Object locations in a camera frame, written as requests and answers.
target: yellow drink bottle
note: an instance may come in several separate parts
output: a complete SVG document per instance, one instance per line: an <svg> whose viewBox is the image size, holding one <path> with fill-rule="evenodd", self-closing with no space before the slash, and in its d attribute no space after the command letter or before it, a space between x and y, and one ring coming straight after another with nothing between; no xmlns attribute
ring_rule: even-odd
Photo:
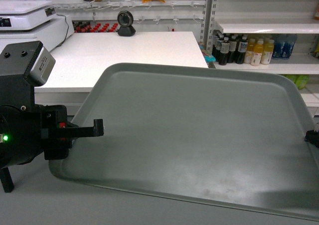
<svg viewBox="0 0 319 225"><path fill-rule="evenodd" d="M255 41L255 39L249 39L244 59L244 63L246 64L250 64L251 58L253 57Z"/></svg>
<svg viewBox="0 0 319 225"><path fill-rule="evenodd" d="M267 44L265 44L263 55L261 56L262 64L269 64L271 57L274 52L274 40L270 39Z"/></svg>
<svg viewBox="0 0 319 225"><path fill-rule="evenodd" d="M257 41L257 44L254 47L254 54L250 62L250 64L253 66L258 66L260 64L261 56L264 50L263 43L264 42L262 40L259 40Z"/></svg>

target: bottle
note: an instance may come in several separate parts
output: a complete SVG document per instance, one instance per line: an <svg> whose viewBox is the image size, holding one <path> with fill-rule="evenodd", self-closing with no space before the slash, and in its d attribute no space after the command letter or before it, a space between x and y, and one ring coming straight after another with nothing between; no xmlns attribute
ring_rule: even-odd
<svg viewBox="0 0 319 225"><path fill-rule="evenodd" d="M289 59L289 57L291 56L293 52L293 48L296 43L296 40L297 40L296 34L290 34L287 36L284 47L283 47L283 51L281 54L282 59Z"/></svg>
<svg viewBox="0 0 319 225"><path fill-rule="evenodd" d="M218 61L218 58L219 58L219 55L220 55L220 50L221 50L221 44L222 44L223 41L224 41L224 35L221 34L219 36L219 39L217 40L216 56L214 56L216 61Z"/></svg>
<svg viewBox="0 0 319 225"><path fill-rule="evenodd" d="M249 39L249 42L247 44L247 50L245 53L244 63L250 64L251 58L253 57L254 53L254 47L255 47L255 39Z"/></svg>
<svg viewBox="0 0 319 225"><path fill-rule="evenodd" d="M227 56L229 52L229 41L228 37L224 38L224 41L221 44L220 54L218 58L218 64L226 65L227 64Z"/></svg>
<svg viewBox="0 0 319 225"><path fill-rule="evenodd" d="M213 37L213 52L212 52L212 55L214 57L216 57L216 46L217 46L217 40L218 39L219 39L219 35L215 34L214 37Z"/></svg>
<svg viewBox="0 0 319 225"><path fill-rule="evenodd" d="M286 34L280 34L275 38L273 59L281 58L285 40L286 40Z"/></svg>
<svg viewBox="0 0 319 225"><path fill-rule="evenodd" d="M242 39L239 41L238 45L238 57L236 58L237 64L244 63L244 58L247 50L247 37L243 36Z"/></svg>
<svg viewBox="0 0 319 225"><path fill-rule="evenodd" d="M264 43L267 44L270 39L271 39L271 35L264 36Z"/></svg>
<svg viewBox="0 0 319 225"><path fill-rule="evenodd" d="M269 39L268 43L265 44L263 55L261 56L261 63L262 64L269 64L271 57L273 56L274 52L274 40Z"/></svg>
<svg viewBox="0 0 319 225"><path fill-rule="evenodd" d="M235 60L238 57L238 46L239 46L239 40L241 39L239 34L234 34L236 36L236 49L235 49Z"/></svg>
<svg viewBox="0 0 319 225"><path fill-rule="evenodd" d="M258 66L260 64L261 56L263 54L264 42L262 40L257 41L257 44L254 47L254 55L251 58L250 64L253 66Z"/></svg>
<svg viewBox="0 0 319 225"><path fill-rule="evenodd" d="M233 35L231 39L229 40L229 52L228 52L227 63L233 63L235 61L236 45L237 45L236 36Z"/></svg>

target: blue bottle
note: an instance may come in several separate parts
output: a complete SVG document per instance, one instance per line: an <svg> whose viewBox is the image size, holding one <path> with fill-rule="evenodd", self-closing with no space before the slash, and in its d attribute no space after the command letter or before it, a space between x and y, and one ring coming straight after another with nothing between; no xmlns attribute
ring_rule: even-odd
<svg viewBox="0 0 319 225"><path fill-rule="evenodd" d="M289 59L289 57L291 56L293 52L293 48L296 43L296 40L297 40L296 34L289 34L287 36L287 39L285 41L284 48L282 51L282 55L281 55L282 59Z"/></svg>
<svg viewBox="0 0 319 225"><path fill-rule="evenodd" d="M272 56L273 59L280 59L282 57L286 37L286 34L280 34L275 36L274 53Z"/></svg>

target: digital scale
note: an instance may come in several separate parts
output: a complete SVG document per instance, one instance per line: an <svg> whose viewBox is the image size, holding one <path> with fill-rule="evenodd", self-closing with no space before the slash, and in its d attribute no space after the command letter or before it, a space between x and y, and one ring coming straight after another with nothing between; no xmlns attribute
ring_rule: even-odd
<svg viewBox="0 0 319 225"><path fill-rule="evenodd" d="M56 17L51 1L0 1L0 31L30 30Z"/></svg>
<svg viewBox="0 0 319 225"><path fill-rule="evenodd" d="M40 40L51 51L74 32L49 0L0 1L0 52L7 44Z"/></svg>

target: table surface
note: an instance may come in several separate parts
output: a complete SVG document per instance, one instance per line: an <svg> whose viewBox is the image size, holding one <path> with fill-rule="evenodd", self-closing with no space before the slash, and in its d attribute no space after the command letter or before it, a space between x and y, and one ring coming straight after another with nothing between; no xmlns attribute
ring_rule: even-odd
<svg viewBox="0 0 319 225"><path fill-rule="evenodd" d="M90 92L103 71L116 63L208 68L192 32L75 33L51 51L56 60L45 85L35 92Z"/></svg>
<svg viewBox="0 0 319 225"><path fill-rule="evenodd" d="M3 225L318 225L318 222L75 184L51 175L40 155L10 167L15 189L0 189Z"/></svg>

